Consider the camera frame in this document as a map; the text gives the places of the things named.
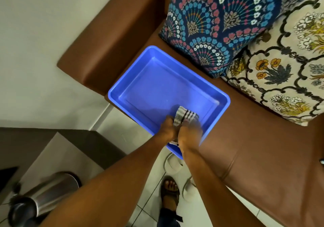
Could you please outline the person's left hand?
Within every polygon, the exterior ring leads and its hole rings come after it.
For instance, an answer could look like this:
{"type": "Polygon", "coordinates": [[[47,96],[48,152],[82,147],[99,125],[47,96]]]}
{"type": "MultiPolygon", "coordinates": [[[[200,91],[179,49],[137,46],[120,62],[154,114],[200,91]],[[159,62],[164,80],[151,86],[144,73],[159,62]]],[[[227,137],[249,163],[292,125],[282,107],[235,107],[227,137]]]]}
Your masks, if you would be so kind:
{"type": "Polygon", "coordinates": [[[161,124],[161,127],[157,133],[157,137],[160,138],[161,141],[164,142],[164,144],[170,143],[174,140],[178,139],[179,134],[179,128],[167,128],[165,127],[165,120],[161,124]]]}

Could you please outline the person's right hand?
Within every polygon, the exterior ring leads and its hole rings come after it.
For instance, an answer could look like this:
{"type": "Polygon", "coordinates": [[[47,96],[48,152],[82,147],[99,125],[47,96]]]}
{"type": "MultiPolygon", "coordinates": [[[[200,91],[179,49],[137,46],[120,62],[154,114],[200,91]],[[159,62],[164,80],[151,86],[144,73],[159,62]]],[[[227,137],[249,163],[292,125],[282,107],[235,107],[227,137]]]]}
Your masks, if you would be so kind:
{"type": "Polygon", "coordinates": [[[178,134],[178,144],[183,156],[187,151],[197,152],[199,150],[201,138],[202,132],[184,127],[180,128],[178,134]]]}

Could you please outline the grey checked cloth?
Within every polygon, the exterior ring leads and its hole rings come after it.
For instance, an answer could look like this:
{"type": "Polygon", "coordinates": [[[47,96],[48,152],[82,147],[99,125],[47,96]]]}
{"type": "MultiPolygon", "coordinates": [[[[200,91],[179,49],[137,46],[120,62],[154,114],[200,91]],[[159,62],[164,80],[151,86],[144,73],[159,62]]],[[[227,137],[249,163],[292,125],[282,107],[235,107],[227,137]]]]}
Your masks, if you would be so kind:
{"type": "MultiPolygon", "coordinates": [[[[189,119],[189,120],[190,119],[197,119],[197,120],[199,120],[199,116],[196,113],[194,113],[194,112],[192,112],[192,111],[190,111],[190,110],[188,110],[188,109],[180,106],[178,108],[178,110],[176,111],[176,115],[174,117],[174,123],[176,125],[178,125],[177,127],[179,129],[180,129],[181,124],[184,121],[184,119],[189,119]]],[[[172,146],[175,146],[177,148],[180,148],[179,147],[179,144],[178,144],[178,140],[174,140],[174,141],[170,142],[170,144],[172,146]]]]}

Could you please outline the person's right forearm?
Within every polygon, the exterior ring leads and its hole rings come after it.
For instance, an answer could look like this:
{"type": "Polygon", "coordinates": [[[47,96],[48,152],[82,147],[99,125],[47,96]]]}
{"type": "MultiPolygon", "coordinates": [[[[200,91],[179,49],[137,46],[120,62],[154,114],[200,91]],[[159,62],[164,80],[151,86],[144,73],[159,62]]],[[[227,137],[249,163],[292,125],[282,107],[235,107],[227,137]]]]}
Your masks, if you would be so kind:
{"type": "Polygon", "coordinates": [[[198,147],[181,145],[180,150],[213,227],[265,227],[217,177],[198,147]]]}

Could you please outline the person's left forearm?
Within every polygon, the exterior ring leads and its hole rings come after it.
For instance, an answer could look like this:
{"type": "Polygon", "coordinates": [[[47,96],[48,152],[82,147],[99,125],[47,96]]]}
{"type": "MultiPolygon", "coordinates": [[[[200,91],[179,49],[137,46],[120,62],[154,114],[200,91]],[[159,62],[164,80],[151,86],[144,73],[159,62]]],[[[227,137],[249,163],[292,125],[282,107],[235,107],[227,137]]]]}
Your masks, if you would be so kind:
{"type": "Polygon", "coordinates": [[[158,132],[60,203],[40,227],[125,227],[158,155],[174,139],[158,132]]]}

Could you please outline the blue plastic tray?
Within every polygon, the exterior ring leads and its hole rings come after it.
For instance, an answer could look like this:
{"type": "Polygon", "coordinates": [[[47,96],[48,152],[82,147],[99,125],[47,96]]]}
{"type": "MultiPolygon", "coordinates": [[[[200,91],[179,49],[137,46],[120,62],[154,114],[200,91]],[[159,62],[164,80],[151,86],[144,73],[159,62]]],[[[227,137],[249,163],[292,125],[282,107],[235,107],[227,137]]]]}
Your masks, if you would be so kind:
{"type": "Polygon", "coordinates": [[[108,99],[151,135],[180,106],[196,113],[202,143],[230,105],[229,96],[156,46],[147,47],[108,91],[108,99]]]}

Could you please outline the white slipper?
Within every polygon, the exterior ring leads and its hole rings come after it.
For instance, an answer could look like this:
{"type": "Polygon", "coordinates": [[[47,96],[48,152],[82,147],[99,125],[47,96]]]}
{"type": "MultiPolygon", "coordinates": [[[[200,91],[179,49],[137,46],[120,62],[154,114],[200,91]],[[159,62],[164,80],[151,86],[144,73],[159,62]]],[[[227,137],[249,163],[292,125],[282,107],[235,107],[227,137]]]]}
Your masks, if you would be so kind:
{"type": "Polygon", "coordinates": [[[184,184],[182,190],[182,197],[185,201],[192,202],[197,195],[199,195],[198,189],[192,176],[190,176],[190,178],[188,178],[184,184]]]}
{"type": "Polygon", "coordinates": [[[175,154],[170,153],[164,161],[163,168],[166,174],[175,175],[182,170],[183,161],[179,159],[175,154]]]}

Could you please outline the black sandal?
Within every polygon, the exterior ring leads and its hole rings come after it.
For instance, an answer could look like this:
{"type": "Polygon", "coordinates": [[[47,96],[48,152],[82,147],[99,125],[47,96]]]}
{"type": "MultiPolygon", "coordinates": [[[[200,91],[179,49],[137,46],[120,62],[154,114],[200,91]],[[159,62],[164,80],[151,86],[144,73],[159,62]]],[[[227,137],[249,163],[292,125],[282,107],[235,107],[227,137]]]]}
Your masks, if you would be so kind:
{"type": "Polygon", "coordinates": [[[180,190],[175,179],[171,176],[165,176],[160,188],[162,208],[176,212],[180,199],[180,190]]]}

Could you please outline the brown leather sofa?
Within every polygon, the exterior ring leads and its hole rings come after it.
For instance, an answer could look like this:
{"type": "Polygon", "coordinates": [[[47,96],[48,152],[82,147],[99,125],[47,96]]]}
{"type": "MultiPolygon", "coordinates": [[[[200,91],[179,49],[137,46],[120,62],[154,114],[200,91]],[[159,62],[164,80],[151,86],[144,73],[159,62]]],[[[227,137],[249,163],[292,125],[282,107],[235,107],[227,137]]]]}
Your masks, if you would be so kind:
{"type": "Polygon", "coordinates": [[[300,126],[222,79],[261,33],[224,75],[209,77],[160,37],[169,4],[110,0],[62,55],[58,68],[114,105],[109,89],[145,48],[158,47],[230,98],[201,146],[225,184],[258,207],[261,217],[267,213],[286,227],[324,227],[324,113],[300,126]]]}

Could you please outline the blue jeans leg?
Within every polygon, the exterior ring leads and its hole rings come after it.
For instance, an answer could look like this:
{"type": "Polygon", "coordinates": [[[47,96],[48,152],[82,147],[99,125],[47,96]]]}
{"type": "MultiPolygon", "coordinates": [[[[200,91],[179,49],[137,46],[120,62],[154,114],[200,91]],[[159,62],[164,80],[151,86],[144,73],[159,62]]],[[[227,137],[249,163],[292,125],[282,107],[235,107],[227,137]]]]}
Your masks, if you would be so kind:
{"type": "Polygon", "coordinates": [[[180,223],[183,223],[183,218],[176,211],[164,207],[160,209],[156,227],[181,227],[180,223]]]}

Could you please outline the cream floral patterned cushion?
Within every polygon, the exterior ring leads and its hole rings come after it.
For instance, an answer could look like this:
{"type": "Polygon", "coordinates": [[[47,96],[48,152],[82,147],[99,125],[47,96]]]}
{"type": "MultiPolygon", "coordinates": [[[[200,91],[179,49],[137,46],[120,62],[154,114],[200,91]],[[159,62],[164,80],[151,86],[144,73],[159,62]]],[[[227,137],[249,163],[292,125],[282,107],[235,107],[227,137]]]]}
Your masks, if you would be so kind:
{"type": "Polygon", "coordinates": [[[303,0],[243,50],[222,79],[282,118],[324,113],[324,0],[303,0]]]}

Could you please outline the navy floral patterned cushion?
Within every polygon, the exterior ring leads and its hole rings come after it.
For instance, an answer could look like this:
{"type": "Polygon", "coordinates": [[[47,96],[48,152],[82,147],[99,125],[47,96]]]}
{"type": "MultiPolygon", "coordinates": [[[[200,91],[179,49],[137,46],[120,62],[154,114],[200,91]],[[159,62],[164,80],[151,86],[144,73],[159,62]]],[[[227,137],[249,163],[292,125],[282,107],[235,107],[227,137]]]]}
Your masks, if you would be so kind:
{"type": "Polygon", "coordinates": [[[211,78],[303,0],[170,0],[160,37],[211,78]]]}

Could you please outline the steel pedal bin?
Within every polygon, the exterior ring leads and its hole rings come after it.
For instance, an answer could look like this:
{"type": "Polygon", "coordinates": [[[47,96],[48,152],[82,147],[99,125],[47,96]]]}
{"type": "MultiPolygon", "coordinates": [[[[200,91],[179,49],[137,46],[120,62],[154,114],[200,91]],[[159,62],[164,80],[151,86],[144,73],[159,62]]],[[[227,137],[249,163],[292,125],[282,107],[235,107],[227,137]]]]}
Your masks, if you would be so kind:
{"type": "Polygon", "coordinates": [[[57,205],[82,186],[80,178],[68,171],[56,172],[20,194],[18,183],[9,201],[8,223],[10,227],[38,227],[57,205]]]}

